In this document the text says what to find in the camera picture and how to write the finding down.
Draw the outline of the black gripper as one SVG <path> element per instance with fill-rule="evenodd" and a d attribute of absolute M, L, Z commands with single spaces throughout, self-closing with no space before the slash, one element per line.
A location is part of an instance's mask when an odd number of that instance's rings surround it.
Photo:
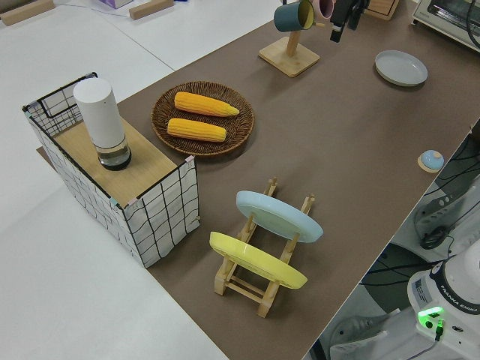
<path fill-rule="evenodd" d="M 343 26 L 348 25 L 351 30 L 356 30 L 361 15 L 366 9 L 366 0 L 337 0 L 331 15 L 331 41 L 340 41 Z"/>

